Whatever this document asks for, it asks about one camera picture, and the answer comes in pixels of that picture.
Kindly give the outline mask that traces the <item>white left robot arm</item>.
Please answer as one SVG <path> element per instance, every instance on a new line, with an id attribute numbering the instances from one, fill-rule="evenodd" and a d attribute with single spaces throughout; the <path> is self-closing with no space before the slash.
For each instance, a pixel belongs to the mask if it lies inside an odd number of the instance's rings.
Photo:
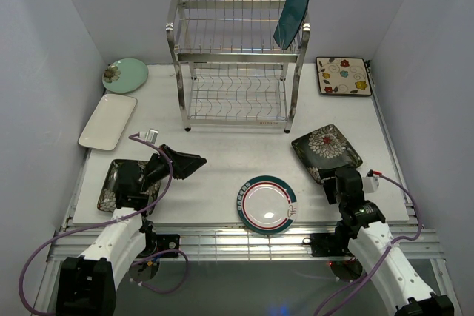
<path id="1" fill-rule="evenodd" d="M 116 159 L 108 169 L 98 208 L 112 218 L 94 242 L 61 265 L 56 315 L 113 315 L 116 290 L 132 268 L 154 276 L 162 257 L 183 255 L 176 241 L 158 236 L 147 219 L 168 190 L 206 164 L 200 155 L 166 144 L 148 161 Z"/>

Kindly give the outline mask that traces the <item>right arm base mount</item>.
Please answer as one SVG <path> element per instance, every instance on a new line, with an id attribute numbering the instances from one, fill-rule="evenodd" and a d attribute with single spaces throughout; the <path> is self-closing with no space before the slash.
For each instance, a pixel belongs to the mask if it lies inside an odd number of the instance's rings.
<path id="1" fill-rule="evenodd" d="M 310 248 L 312 257 L 352 257 L 348 241 L 335 232 L 325 232 L 310 234 L 302 240 L 302 244 Z"/>

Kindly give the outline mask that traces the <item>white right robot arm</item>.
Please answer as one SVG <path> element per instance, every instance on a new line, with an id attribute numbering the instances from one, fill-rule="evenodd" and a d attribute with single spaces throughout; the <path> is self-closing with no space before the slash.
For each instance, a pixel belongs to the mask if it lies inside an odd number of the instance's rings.
<path id="1" fill-rule="evenodd" d="M 381 172 L 371 170 L 363 177 L 352 167 L 336 169 L 333 182 L 325 186 L 341 213 L 334 237 L 336 249 L 344 255 L 352 254 L 364 271 L 344 286 L 348 296 L 327 314 L 334 315 L 368 283 L 373 283 L 391 315 L 454 315 L 453 302 L 448 296 L 434 292 L 400 247 L 401 241 L 418 240 L 422 227 L 418 226 L 413 236 L 393 236 L 381 210 L 365 198 L 378 188 L 380 179 L 397 186 L 405 195 L 410 194 L 402 184 Z"/>

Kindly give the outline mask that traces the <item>teal square plate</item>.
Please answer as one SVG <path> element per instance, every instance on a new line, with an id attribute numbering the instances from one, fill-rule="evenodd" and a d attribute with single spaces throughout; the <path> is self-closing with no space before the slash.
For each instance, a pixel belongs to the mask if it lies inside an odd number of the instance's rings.
<path id="1" fill-rule="evenodd" d="M 281 50 L 287 50 L 299 32 L 310 0 L 285 0 L 273 39 Z"/>

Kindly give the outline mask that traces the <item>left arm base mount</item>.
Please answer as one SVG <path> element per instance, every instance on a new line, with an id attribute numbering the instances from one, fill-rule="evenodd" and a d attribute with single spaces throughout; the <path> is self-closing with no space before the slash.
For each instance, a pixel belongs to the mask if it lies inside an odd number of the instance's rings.
<path id="1" fill-rule="evenodd" d="M 177 258 L 178 253 L 172 250 L 180 248 L 180 235 L 178 234 L 157 234 L 154 230 L 153 223 L 145 220 L 142 228 L 140 228 L 145 236 L 145 248 L 139 254 L 140 257 L 149 257 L 154 253 L 167 251 L 163 255 L 164 258 Z"/>

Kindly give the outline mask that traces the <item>round white teal-rimmed plate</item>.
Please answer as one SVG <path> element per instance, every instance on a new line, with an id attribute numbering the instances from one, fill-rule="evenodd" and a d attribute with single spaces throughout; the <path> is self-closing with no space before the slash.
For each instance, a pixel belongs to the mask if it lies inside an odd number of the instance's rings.
<path id="1" fill-rule="evenodd" d="M 298 201 L 288 183 L 275 176 L 260 175 L 241 186 L 236 209 L 248 229 L 273 235 L 284 232 L 295 222 Z"/>

